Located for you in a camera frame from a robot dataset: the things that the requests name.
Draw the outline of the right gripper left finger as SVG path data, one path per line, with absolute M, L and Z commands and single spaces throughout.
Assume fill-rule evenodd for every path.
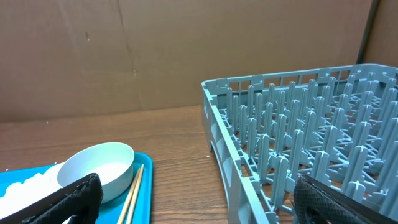
M 94 224 L 103 189 L 96 173 L 88 174 L 32 205 L 1 219 L 1 224 Z

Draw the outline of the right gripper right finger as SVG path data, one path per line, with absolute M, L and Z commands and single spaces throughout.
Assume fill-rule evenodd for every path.
M 293 206 L 299 224 L 397 224 L 308 175 L 298 176 Z

